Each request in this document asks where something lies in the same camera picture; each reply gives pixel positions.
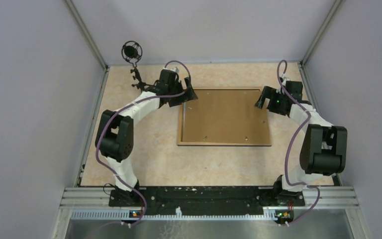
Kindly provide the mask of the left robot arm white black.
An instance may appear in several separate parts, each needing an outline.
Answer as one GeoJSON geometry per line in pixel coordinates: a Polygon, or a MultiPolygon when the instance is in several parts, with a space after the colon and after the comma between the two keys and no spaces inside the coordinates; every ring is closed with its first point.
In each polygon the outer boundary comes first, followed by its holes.
{"type": "Polygon", "coordinates": [[[198,99],[191,84],[191,75],[179,79],[179,70],[163,68],[153,84],[142,81],[137,68],[131,70],[132,84],[141,94],[124,107],[105,110],[100,117],[95,139],[96,160],[109,169],[115,177],[115,187],[121,190],[120,198],[128,206],[139,201],[130,155],[134,147],[134,129],[148,114],[164,105],[175,107],[198,99]]]}

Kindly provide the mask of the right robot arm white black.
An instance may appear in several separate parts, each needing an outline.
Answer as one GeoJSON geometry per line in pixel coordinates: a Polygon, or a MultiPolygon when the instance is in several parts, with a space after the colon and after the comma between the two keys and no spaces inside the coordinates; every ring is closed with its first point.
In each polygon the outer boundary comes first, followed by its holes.
{"type": "Polygon", "coordinates": [[[322,176],[341,173],[346,166],[348,131],[325,120],[311,102],[302,99],[302,82],[280,78],[281,86],[263,87],[255,107],[287,116],[304,132],[299,164],[278,177],[273,185],[272,200],[278,205],[298,199],[310,183],[322,176]]]}

